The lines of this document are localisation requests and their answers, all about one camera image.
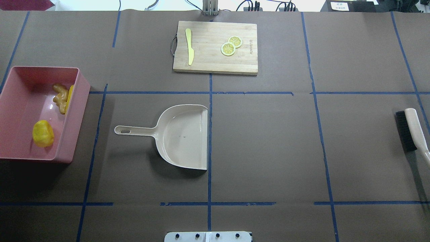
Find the black bristles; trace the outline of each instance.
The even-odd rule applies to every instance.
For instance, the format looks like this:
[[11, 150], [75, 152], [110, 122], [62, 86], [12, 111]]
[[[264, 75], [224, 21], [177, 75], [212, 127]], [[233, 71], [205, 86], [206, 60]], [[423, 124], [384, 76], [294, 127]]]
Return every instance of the black bristles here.
[[397, 130], [399, 131], [400, 141], [402, 142], [402, 146], [405, 152], [417, 150], [417, 147], [415, 146], [414, 140], [411, 136], [411, 131], [409, 130], [405, 111], [397, 112], [395, 119], [397, 124]]

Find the lemon slice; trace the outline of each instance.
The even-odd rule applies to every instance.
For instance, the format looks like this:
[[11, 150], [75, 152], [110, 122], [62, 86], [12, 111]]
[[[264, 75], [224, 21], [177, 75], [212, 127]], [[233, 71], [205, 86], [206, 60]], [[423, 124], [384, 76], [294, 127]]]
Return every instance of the lemon slice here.
[[239, 48], [242, 46], [242, 38], [236, 35], [228, 38], [228, 42], [233, 43], [234, 47], [236, 48]]
[[221, 45], [221, 53], [225, 56], [231, 56], [236, 51], [236, 47], [231, 42], [225, 42]]

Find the blue tape line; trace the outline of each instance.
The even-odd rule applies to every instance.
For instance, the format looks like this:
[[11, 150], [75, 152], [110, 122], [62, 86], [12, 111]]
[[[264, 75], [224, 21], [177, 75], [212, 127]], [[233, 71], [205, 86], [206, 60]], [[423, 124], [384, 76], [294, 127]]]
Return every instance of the blue tape line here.
[[97, 130], [96, 130], [96, 133], [95, 133], [94, 146], [92, 147], [91, 163], [89, 165], [88, 178], [86, 180], [85, 195], [84, 195], [84, 198], [83, 198], [83, 205], [82, 205], [81, 217], [80, 217], [80, 221], [79, 221], [78, 234], [76, 236], [76, 242], [80, 241], [80, 235], [81, 235], [81, 232], [82, 232], [83, 217], [85, 215], [85, 207], [86, 207], [86, 201], [87, 201], [87, 198], [88, 198], [89, 184], [90, 184], [90, 181], [91, 181], [92, 167], [94, 165], [95, 148], [97, 146], [98, 134], [99, 134], [99, 131], [100, 131], [101, 115], [103, 114], [103, 107], [104, 107], [104, 101], [106, 99], [106, 90], [107, 89], [108, 89], [108, 85], [106, 84], [106, 86], [104, 87], [103, 99], [101, 100], [100, 113], [98, 115]]
[[212, 202], [212, 206], [272, 206], [276, 202]]
[[[113, 206], [113, 202], [89, 202], [87, 206]], [[82, 202], [0, 202], [1, 206], [83, 206]]]
[[[330, 205], [330, 202], [314, 202], [314, 205]], [[430, 204], [430, 201], [349, 201], [334, 202], [335, 205], [424, 205]]]
[[276, 202], [161, 202], [160, 206], [272, 206], [275, 204]]
[[209, 73], [209, 127], [208, 127], [208, 231], [212, 230], [212, 73]]
[[208, 202], [161, 202], [160, 206], [207, 206]]
[[209, 94], [209, 92], [108, 91], [106, 94]]
[[18, 39], [16, 40], [15, 47], [13, 48], [12, 55], [9, 59], [9, 64], [7, 64], [6, 72], [3, 76], [3, 81], [0, 85], [0, 93], [3, 90], [4, 83], [6, 82], [7, 75], [9, 74], [10, 66], [12, 65], [13, 57], [15, 56], [16, 49], [18, 48], [19, 41], [21, 40], [22, 33], [24, 32], [25, 25], [27, 24], [28, 16], [30, 15], [30, 11], [27, 11], [27, 15], [25, 16], [24, 23], [22, 23], [21, 31], [19, 32]]
[[213, 94], [289, 94], [294, 96], [292, 92], [213, 92]]
[[415, 95], [414, 92], [312, 92], [310, 94], [359, 94], [359, 95]]
[[308, 66], [309, 66], [309, 75], [310, 75], [310, 79], [312, 81], [313, 102], [315, 104], [316, 120], [318, 121], [319, 139], [321, 141], [322, 153], [324, 155], [324, 165], [326, 167], [326, 180], [327, 180], [327, 188], [329, 190], [330, 207], [331, 207], [331, 210], [332, 210], [333, 229], [334, 229], [334, 232], [335, 232], [336, 242], [339, 242], [339, 234], [338, 234], [338, 225], [337, 225], [337, 222], [336, 222], [335, 205], [333, 204], [332, 186], [330, 184], [329, 166], [327, 164], [326, 148], [324, 146], [323, 130], [321, 128], [321, 119], [319, 117], [318, 103], [317, 103], [317, 99], [316, 99], [315, 82], [313, 80], [312, 70], [310, 68], [310, 52], [309, 52], [309, 45], [308, 45], [308, 42], [307, 42], [306, 26], [305, 26], [305, 22], [304, 22], [303, 12], [301, 12], [301, 21], [302, 21], [302, 25], [303, 25], [303, 35], [304, 35], [304, 43], [305, 43], [305, 46], [306, 46], [307, 63], [308, 63]]
[[115, 35], [114, 35], [114, 41], [112, 42], [112, 48], [115, 48], [115, 43], [117, 41], [117, 33], [118, 33], [118, 26], [120, 25], [120, 17], [121, 17], [121, 11], [118, 10], [117, 26], [115, 27]]
[[421, 98], [420, 98], [420, 95], [418, 93], [417, 85], [415, 84], [414, 76], [412, 75], [411, 68], [409, 67], [409, 62], [408, 62], [408, 59], [406, 58], [406, 54], [405, 54], [405, 51], [403, 49], [402, 41], [400, 40], [400, 36], [399, 36], [399, 32], [397, 30], [396, 20], [394, 19], [394, 13], [393, 12], [391, 12], [391, 20], [393, 21], [394, 31], [396, 32], [397, 40], [399, 41], [400, 50], [402, 51], [403, 59], [405, 60], [405, 64], [406, 64], [406, 68], [408, 69], [409, 77], [411, 78], [412, 85], [414, 86], [414, 91], [415, 91], [415, 94], [417, 96], [418, 103], [420, 105], [421, 112], [422, 112], [423, 117], [424, 117], [424, 121], [426, 123], [427, 131], [428, 131], [428, 133], [430, 133], [429, 121], [428, 121], [427, 115], [424, 111], [423, 103], [421, 102]]
[[[90, 91], [90, 94], [103, 94], [101, 91]], [[211, 94], [210, 92], [176, 92], [176, 91], [108, 91], [106, 94]], [[292, 92], [212, 92], [213, 94], [288, 94]]]
[[85, 206], [113, 206], [113, 202], [88, 202]]

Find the white metal bracket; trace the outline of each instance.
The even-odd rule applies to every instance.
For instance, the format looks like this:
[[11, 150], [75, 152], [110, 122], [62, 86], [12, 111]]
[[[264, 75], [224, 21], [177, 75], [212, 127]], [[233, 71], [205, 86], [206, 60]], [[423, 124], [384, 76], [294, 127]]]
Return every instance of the white metal bracket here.
[[218, 0], [203, 0], [203, 15], [217, 16], [219, 14], [218, 10]]
[[245, 231], [169, 232], [164, 242], [252, 242], [252, 233]]

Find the yellow sponge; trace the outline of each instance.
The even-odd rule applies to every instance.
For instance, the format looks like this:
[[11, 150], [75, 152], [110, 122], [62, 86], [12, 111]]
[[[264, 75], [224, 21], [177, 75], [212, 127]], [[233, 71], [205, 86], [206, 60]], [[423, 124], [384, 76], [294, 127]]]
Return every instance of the yellow sponge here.
[[69, 108], [69, 103], [70, 103], [70, 101], [71, 101], [71, 99], [72, 99], [73, 87], [74, 87], [74, 85], [71, 85], [71, 86], [70, 86], [70, 89], [69, 89], [69, 95], [67, 96], [67, 102], [66, 102], [66, 113], [67, 113], [67, 109]]

